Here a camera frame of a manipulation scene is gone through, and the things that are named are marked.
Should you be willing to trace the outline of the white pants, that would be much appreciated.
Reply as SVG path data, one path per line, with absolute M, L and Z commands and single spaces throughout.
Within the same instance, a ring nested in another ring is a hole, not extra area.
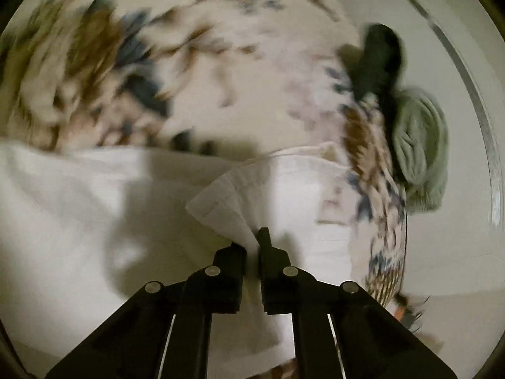
M 1 319 L 35 371 L 65 356 L 148 281 L 183 281 L 235 241 L 247 249 L 241 309 L 213 319 L 208 375 L 246 378 L 294 356 L 288 316 L 267 316 L 254 234 L 269 228 L 293 265 L 320 281 L 352 276 L 350 230 L 318 221 L 338 173 L 307 156 L 247 168 L 221 158 L 117 148 L 57 156 L 1 144 Z

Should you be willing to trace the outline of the floral fleece blanket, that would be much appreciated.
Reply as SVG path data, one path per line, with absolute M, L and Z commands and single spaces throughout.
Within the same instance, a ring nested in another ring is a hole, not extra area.
M 24 0 L 1 37 L 1 144 L 57 156 L 117 148 L 333 163 L 318 221 L 346 227 L 352 276 L 387 305 L 403 279 L 403 194 L 373 97 L 337 51 L 337 0 Z

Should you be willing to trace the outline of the rolled light green towel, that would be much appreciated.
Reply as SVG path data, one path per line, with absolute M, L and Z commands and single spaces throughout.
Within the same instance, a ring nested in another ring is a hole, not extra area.
M 392 145 L 407 212 L 439 210 L 449 177 L 449 129 L 433 96 L 420 88 L 399 92 Z

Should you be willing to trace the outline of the dark folded garment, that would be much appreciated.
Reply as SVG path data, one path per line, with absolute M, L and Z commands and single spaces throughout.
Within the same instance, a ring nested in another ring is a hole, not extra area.
M 377 98 L 389 146 L 392 146 L 397 115 L 394 94 L 403 63 L 401 49 L 400 39 L 394 30 L 384 24 L 374 23 L 365 30 L 361 49 L 343 45 L 337 51 L 348 72 L 354 99 L 360 102 L 368 94 Z

